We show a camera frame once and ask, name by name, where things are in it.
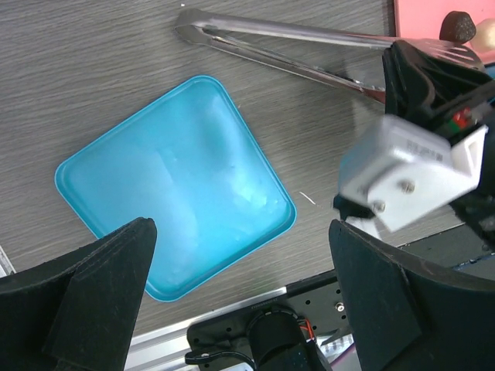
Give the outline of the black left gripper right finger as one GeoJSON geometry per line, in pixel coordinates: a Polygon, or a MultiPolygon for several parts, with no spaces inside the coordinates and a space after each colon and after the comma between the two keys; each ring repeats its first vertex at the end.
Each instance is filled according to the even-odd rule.
{"type": "Polygon", "coordinates": [[[339,220],[329,245],[363,370],[492,370],[494,282],[339,220]]]}

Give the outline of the stainless steel tongs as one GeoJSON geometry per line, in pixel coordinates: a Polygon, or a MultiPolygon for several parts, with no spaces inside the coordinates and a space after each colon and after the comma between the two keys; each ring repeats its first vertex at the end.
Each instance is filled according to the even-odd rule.
{"type": "Polygon", "coordinates": [[[282,49],[280,44],[301,46],[305,43],[324,49],[333,47],[338,51],[345,47],[383,51],[401,40],[400,37],[223,15],[200,9],[182,10],[174,30],[190,44],[208,46],[327,86],[352,90],[382,104],[385,102],[383,87],[332,72],[314,64],[301,52],[282,49]]]}

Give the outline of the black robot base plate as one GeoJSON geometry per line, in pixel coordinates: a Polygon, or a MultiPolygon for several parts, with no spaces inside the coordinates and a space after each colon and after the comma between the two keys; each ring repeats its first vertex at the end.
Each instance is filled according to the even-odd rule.
{"type": "MultiPolygon", "coordinates": [[[[255,370],[334,370],[343,360],[325,358],[317,344],[322,335],[353,338],[335,267],[275,298],[192,325],[185,361],[202,370],[240,362],[255,370]]],[[[357,356],[354,339],[350,354],[357,356]]]]}

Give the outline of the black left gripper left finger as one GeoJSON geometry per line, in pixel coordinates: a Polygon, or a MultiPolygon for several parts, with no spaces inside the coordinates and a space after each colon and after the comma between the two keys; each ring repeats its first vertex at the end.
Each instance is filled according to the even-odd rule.
{"type": "Polygon", "coordinates": [[[3,370],[122,370],[157,239],[137,218],[1,279],[3,370]]]}

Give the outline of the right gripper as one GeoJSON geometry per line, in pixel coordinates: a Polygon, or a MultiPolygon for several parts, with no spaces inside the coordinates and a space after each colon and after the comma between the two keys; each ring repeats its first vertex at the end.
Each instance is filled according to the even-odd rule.
{"type": "Polygon", "coordinates": [[[398,41],[382,55],[385,113],[438,135],[494,128],[494,79],[398,41]]]}

